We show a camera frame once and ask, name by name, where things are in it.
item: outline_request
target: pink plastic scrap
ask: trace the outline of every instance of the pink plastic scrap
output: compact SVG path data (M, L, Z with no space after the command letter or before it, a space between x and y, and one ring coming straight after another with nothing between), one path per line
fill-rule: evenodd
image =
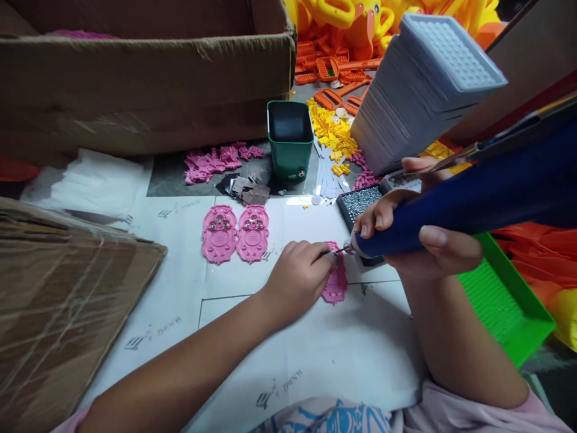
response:
M204 217L201 251L210 263L230 260L236 247L236 216L225 204L213 206Z
M239 147L240 157L245 161L248 161L252 158L252 153L246 148L246 146Z
M246 262L258 262L268 247L269 216L264 206L252 204L247 206L239 220L239 240L236 250Z
M326 241L330 245L333 251L339 250L336 242ZM341 255L338 261L338 266L336 269L331 271L329 275L329 280L326 282L326 286L323 290L323 298L325 301L335 305L337 302L344 301L344 293L349 288L349 282L347 281L347 270L344 267L343 253L338 253Z
M352 188L352 191L366 188L367 186L377 185L379 183L379 179L368 169L365 158L360 153L353 153L350 156L350 161L362 168L362 173L356 178L355 186Z
M255 157L255 158L262 158L264 156L264 150L260 149L256 146L251 146L248 148L248 151Z
M218 149L216 147L211 149L210 154L204 154L200 150L191 150L185 159L185 164L188 166L188 170L185 171L185 182L188 185L208 182L212 179L212 173L222 173L225 170L236 170L242 167L242 162L239 160L239 153L241 158L248 161L254 154L261 155L257 156L257 158L262 158L264 152L262 149L254 146L247 149L246 143L242 141L232 143L230 146L221 146L220 156L218 155Z

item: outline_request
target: pink shirt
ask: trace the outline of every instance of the pink shirt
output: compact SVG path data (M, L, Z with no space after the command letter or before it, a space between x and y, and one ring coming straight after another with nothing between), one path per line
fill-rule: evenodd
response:
M53 433L76 432L89 410L90 405ZM404 410L383 412L344 399L312 398L281 410L253 431L268 433L304 429L335 433L571 433L563 421L549 414L532 391L521 406L506 410L471 402L432 382L425 382L422 401Z

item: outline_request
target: child's hand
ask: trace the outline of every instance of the child's hand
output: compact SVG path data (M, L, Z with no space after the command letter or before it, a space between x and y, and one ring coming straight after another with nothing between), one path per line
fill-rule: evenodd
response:
M426 158L404 158L403 168L408 173L426 171L437 160ZM419 178L423 182L422 190L450 177L448 170L436 173L423 173ZM359 215L353 231L361 232L363 238L370 238L374 230L388 229L393 220L393 211L403 201L417 195L406 189L395 189L373 203ZM423 250L385 256L385 260L406 277L420 280L437 280L448 275L461 274L475 269L483 258L481 244L472 236L452 232L436 226L423 226L419 232Z
M322 253L331 248L324 242L290 242L282 251L269 280L258 293L284 327L306 313L320 297L333 265Z

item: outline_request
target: white tissue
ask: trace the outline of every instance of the white tissue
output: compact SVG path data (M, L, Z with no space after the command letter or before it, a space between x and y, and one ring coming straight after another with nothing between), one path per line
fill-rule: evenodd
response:
M78 159L52 184L49 194L48 178L56 180L59 174L51 168L43 170L21 200L49 209L88 212L127 221L143 171L143 167L134 162L80 149Z

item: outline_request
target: child's arm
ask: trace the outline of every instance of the child's arm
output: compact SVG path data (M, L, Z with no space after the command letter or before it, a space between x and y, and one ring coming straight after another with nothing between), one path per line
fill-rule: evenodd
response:
M424 171L437 161L405 158L406 171ZM423 188L447 177L447 171L421 176ZM416 194L395 190L371 205L355 222L364 238L386 230L393 211ZM483 326L456 274L476 268L483 257L471 236L424 226L423 249L387 256L399 273L417 327L427 365L434 380L468 400L500 408L523 404L529 394L514 364Z
M457 277L402 275L417 334L435 382L467 400L516 408L529 387L483 326Z
M79 432L179 432L256 346L313 306L330 250L289 243L261 291L104 392Z

